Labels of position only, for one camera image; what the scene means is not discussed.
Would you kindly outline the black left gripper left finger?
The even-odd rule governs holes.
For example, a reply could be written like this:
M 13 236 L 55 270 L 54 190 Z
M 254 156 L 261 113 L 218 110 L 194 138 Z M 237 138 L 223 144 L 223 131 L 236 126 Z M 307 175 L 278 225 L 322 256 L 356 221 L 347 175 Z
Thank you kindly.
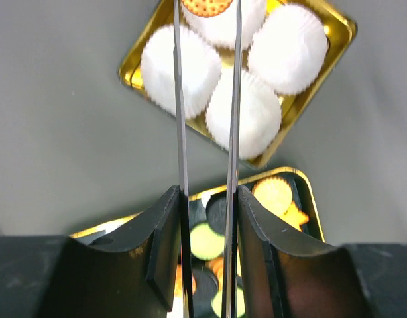
M 90 245 L 65 240 L 37 317 L 165 317 L 180 248 L 180 188 Z

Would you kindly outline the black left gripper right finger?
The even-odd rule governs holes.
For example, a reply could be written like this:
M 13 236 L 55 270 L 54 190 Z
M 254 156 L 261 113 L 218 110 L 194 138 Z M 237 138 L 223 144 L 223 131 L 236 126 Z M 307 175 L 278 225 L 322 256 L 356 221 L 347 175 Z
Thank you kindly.
M 372 317 L 346 249 L 298 231 L 245 186 L 237 199 L 247 317 Z

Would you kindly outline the metal serving tongs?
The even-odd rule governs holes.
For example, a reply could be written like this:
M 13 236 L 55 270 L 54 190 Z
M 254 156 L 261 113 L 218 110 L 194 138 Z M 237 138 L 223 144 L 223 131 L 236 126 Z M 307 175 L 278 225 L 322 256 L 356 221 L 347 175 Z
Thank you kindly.
M 241 71 L 239 64 L 241 63 L 241 35 L 242 35 L 242 12 L 241 1 L 236 2 L 236 38 L 235 38 L 235 58 L 234 58 L 234 76 L 233 76 L 233 110 L 231 119 L 232 135 L 231 142 L 233 143 L 229 149 L 229 157 L 225 158 L 227 168 L 227 198 L 231 200 L 227 207 L 227 236 L 224 242 L 224 251 L 227 253 L 224 263 L 224 288 L 222 300 L 222 317 L 235 317 L 236 310 L 236 265 L 237 265 L 237 182 L 235 181 L 237 151 L 239 138 L 239 87 Z M 184 114 L 184 94 L 182 87 L 182 61 L 181 61 L 181 36 L 180 36 L 180 4 L 174 2 L 174 93 L 176 98 L 176 124 L 177 124 L 177 139 L 178 139 L 178 169 L 180 178 L 180 232 L 181 232 L 181 257 L 182 257 L 182 299 L 184 317 L 193 317 L 193 302 L 192 302 L 192 270 L 191 270 L 191 248 L 190 248 L 190 230 L 189 230 L 189 183 L 188 183 L 188 168 L 187 168 L 187 141 L 186 120 Z M 196 189 L 201 185 L 209 185 L 211 182 L 209 177 L 205 177 L 204 173 L 208 173 L 211 177 L 219 177 L 221 169 L 215 165 L 220 161 L 215 161 L 213 150 L 207 146 L 203 150 L 198 150 L 198 145 L 195 142 L 198 138 L 195 136 L 192 139 L 192 150 L 198 151 L 198 154 L 192 155 L 192 160 L 197 163 L 192 164 L 192 171 L 198 175 L 192 178 L 192 188 Z

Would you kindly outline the black sandwich cookie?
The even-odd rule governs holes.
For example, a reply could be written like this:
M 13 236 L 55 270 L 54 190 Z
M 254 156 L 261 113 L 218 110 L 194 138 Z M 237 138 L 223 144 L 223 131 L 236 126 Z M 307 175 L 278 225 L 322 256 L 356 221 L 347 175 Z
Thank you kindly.
M 204 266 L 192 268 L 196 282 L 193 294 L 194 317 L 204 317 L 213 312 L 211 301 L 219 291 L 219 283 L 215 274 Z

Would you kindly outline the dark square cookie tin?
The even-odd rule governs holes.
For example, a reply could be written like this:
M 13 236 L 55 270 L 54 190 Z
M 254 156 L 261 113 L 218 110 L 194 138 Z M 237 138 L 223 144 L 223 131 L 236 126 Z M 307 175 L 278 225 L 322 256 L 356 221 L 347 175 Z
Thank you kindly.
M 241 15 L 244 27 L 235 24 Z M 326 1 L 255 1 L 210 19 L 233 25 L 223 44 L 201 36 L 179 1 L 161 1 L 119 68 L 121 81 L 163 111 L 265 166 L 356 33 Z

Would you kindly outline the round dotted orange cookie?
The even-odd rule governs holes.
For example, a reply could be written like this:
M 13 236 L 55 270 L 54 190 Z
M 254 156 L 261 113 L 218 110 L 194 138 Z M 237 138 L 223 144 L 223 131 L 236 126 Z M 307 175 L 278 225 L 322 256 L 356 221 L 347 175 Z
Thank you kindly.
M 198 17 L 215 17 L 225 12 L 232 0 L 181 0 L 183 6 Z

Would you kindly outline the orange swirl cookie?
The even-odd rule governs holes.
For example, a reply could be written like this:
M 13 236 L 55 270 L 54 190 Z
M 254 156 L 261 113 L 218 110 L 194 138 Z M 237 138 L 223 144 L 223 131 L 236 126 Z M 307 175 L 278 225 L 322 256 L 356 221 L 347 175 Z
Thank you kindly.
M 215 274 L 220 284 L 223 282 L 223 261 L 224 258 L 220 256 L 206 263 L 206 266 Z M 241 265 L 239 256 L 237 257 L 237 275 L 241 277 Z

